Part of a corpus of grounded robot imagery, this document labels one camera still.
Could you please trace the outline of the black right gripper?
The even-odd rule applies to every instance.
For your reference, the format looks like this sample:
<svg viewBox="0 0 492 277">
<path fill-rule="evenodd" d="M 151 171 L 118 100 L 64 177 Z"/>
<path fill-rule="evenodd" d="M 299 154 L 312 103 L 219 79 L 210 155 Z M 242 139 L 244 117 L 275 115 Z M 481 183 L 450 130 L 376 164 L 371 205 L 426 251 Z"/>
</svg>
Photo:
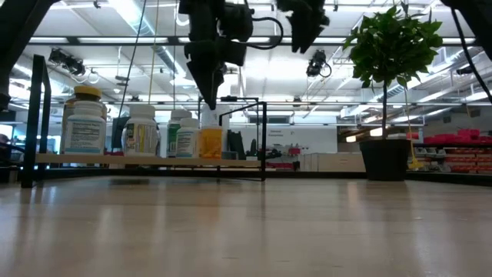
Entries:
<svg viewBox="0 0 492 277">
<path fill-rule="evenodd" d="M 290 12 L 291 50 L 304 54 L 321 33 L 321 27 L 330 25 L 325 15 L 325 0 L 275 0 L 278 10 Z"/>
</svg>

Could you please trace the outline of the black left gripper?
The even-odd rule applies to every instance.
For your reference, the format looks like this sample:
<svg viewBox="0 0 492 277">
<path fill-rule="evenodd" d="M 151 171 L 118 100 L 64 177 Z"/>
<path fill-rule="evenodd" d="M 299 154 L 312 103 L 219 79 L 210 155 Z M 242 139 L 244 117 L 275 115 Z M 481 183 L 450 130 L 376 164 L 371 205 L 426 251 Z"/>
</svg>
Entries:
<svg viewBox="0 0 492 277">
<path fill-rule="evenodd" d="M 189 42 L 184 46 L 191 76 L 209 109 L 215 110 L 218 87 L 224 82 L 224 64 L 244 64 L 246 42 L 221 36 L 219 17 L 224 0 L 180 0 L 178 12 L 187 15 Z"/>
</svg>

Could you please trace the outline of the orange pill vial white cap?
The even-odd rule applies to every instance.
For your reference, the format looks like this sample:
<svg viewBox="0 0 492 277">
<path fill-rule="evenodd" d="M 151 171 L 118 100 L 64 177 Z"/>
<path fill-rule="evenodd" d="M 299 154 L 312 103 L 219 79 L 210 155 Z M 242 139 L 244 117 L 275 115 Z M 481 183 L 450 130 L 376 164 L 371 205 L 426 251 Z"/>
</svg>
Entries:
<svg viewBox="0 0 492 277">
<path fill-rule="evenodd" d="M 206 126 L 200 132 L 200 157 L 203 159 L 221 159 L 222 127 Z"/>
</svg>

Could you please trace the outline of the small white bottle teal label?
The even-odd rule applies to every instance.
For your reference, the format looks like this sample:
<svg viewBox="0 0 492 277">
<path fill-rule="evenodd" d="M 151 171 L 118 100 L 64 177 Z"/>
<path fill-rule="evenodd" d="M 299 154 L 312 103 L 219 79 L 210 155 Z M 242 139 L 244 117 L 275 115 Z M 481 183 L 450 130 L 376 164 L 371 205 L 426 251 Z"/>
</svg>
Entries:
<svg viewBox="0 0 492 277">
<path fill-rule="evenodd" d="M 180 129 L 176 134 L 176 157 L 197 158 L 199 121 L 196 118 L 183 118 L 180 121 Z"/>
</svg>

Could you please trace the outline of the white bottle with green label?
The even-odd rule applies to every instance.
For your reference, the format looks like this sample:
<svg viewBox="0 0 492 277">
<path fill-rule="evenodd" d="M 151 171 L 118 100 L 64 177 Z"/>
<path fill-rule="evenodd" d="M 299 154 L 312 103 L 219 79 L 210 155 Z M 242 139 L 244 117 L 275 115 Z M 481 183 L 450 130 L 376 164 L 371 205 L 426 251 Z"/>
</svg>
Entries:
<svg viewBox="0 0 492 277">
<path fill-rule="evenodd" d="M 185 110 L 173 110 L 167 125 L 167 157 L 175 158 L 177 149 L 177 132 L 181 128 L 183 118 L 191 118 L 191 112 Z"/>
</svg>

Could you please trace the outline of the white bottle with yellow label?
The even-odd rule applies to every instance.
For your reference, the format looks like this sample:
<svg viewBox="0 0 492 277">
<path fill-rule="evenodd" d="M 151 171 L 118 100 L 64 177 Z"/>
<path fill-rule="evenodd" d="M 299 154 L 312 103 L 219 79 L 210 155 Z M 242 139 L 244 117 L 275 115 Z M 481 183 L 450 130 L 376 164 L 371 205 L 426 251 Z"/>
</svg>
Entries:
<svg viewBox="0 0 492 277">
<path fill-rule="evenodd" d="M 157 155 L 159 133 L 153 105 L 132 105 L 122 133 L 124 156 Z"/>
</svg>

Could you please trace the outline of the brown bottle with yellow cap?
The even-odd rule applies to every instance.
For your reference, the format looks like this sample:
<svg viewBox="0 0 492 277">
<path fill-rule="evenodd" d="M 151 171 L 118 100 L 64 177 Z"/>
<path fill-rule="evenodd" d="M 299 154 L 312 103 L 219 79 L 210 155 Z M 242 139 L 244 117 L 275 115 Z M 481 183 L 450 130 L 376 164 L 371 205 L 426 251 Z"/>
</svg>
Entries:
<svg viewBox="0 0 492 277">
<path fill-rule="evenodd" d="M 63 107 L 63 117 L 61 123 L 61 144 L 60 153 L 65 153 L 65 138 L 67 133 L 67 120 L 70 115 L 74 114 L 75 103 L 79 101 L 100 102 L 102 92 L 98 88 L 91 86 L 79 85 L 74 87 L 74 94 L 71 98 L 65 101 Z"/>
</svg>

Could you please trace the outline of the small white-capped bottle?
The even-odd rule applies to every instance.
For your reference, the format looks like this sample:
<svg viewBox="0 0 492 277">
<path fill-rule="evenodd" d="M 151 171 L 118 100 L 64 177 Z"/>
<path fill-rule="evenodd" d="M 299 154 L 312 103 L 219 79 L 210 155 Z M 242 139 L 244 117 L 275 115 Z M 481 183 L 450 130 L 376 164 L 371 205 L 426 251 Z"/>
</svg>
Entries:
<svg viewBox="0 0 492 277">
<path fill-rule="evenodd" d="M 73 114 L 66 122 L 65 154 L 104 154 L 106 121 L 103 119 L 103 105 L 100 102 L 76 102 Z"/>
</svg>

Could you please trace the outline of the white machine cabinet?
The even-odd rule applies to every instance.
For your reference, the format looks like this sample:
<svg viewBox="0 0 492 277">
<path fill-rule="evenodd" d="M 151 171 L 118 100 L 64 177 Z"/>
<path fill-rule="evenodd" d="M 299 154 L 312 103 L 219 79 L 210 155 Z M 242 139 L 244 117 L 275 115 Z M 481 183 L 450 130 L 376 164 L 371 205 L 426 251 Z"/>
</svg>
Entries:
<svg viewBox="0 0 492 277">
<path fill-rule="evenodd" d="M 215 109 L 210 109 L 207 103 L 201 105 L 200 122 L 202 127 L 219 126 L 221 114 L 231 110 L 229 105 L 216 105 Z"/>
</svg>

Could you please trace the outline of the dark monitor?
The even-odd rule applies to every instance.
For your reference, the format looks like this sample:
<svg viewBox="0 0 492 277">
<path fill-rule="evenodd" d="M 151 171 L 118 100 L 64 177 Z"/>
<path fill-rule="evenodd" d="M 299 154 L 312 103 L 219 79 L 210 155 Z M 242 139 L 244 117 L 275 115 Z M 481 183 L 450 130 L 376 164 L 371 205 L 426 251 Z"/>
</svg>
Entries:
<svg viewBox="0 0 492 277">
<path fill-rule="evenodd" d="M 122 148 L 122 132 L 129 117 L 114 118 L 111 128 L 111 147 L 113 149 Z"/>
</svg>

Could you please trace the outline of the beige low cabinet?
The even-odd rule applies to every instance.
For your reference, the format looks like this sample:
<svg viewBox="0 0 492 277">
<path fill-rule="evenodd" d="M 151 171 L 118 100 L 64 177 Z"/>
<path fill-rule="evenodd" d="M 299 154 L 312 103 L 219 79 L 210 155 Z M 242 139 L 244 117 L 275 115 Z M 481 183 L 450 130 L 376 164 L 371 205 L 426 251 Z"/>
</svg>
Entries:
<svg viewBox="0 0 492 277">
<path fill-rule="evenodd" d="M 313 153 L 299 158 L 302 172 L 366 172 L 361 153 Z"/>
</svg>

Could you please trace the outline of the green plant in black pot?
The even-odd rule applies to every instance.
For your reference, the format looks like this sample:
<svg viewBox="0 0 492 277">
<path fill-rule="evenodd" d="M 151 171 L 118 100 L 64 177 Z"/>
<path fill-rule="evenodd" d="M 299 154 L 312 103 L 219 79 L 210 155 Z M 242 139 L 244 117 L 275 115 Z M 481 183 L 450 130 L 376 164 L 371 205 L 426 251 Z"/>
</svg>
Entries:
<svg viewBox="0 0 492 277">
<path fill-rule="evenodd" d="M 387 137 L 387 90 L 393 81 L 407 89 L 409 81 L 428 72 L 436 49 L 443 43 L 437 33 L 440 26 L 438 21 L 422 22 L 402 2 L 385 12 L 364 16 L 345 39 L 343 48 L 354 43 L 349 53 L 354 64 L 352 77 L 362 82 L 362 88 L 383 85 L 382 136 L 359 144 L 370 181 L 399 182 L 405 178 L 411 142 Z"/>
</svg>

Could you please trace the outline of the rack of red bins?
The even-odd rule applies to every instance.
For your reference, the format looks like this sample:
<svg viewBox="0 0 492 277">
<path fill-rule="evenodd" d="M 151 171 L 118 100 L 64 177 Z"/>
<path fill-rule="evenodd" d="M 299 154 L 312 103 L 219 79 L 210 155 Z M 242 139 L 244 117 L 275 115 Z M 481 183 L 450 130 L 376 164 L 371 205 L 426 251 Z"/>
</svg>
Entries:
<svg viewBox="0 0 492 277">
<path fill-rule="evenodd" d="M 492 175 L 492 135 L 479 129 L 427 136 L 412 146 L 410 171 Z"/>
</svg>

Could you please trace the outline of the black metal frame rig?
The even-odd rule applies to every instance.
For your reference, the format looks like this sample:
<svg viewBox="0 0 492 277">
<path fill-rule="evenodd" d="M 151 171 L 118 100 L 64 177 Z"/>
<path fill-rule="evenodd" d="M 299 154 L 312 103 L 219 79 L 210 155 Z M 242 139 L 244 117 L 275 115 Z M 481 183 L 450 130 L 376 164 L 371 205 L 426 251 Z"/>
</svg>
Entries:
<svg viewBox="0 0 492 277">
<path fill-rule="evenodd" d="M 198 97 L 198 119 L 200 121 L 201 105 L 205 101 L 201 96 Z M 245 117 L 248 117 L 248 110 L 256 108 L 256 133 L 259 135 L 259 99 L 258 98 L 245 98 L 237 96 L 223 96 L 217 99 L 217 105 L 229 105 L 231 110 L 219 117 L 219 126 L 222 127 L 222 158 L 231 158 L 232 154 L 235 154 L 237 160 L 247 160 L 247 151 L 244 149 L 244 139 L 240 131 L 233 131 L 231 129 L 232 117 L 240 112 L 245 113 Z"/>
</svg>

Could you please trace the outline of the wooden shelf with black frame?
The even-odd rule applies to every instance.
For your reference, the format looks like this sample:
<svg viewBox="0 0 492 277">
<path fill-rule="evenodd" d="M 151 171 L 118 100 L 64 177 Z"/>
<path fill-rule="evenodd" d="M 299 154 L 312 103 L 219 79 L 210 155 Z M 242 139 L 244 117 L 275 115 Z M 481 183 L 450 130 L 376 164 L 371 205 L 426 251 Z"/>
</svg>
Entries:
<svg viewBox="0 0 492 277">
<path fill-rule="evenodd" d="M 159 165 L 159 166 L 211 166 L 214 176 L 221 178 L 222 167 L 258 168 L 258 178 L 266 179 L 266 159 L 262 154 L 258 161 L 225 159 L 178 159 L 159 157 L 124 157 L 117 155 L 56 155 L 47 153 L 51 85 L 45 58 L 35 55 L 32 62 L 32 90 L 29 99 L 26 129 L 25 158 L 22 166 L 22 188 L 32 188 L 36 179 L 42 179 L 49 163 L 94 163 L 108 165 Z"/>
</svg>

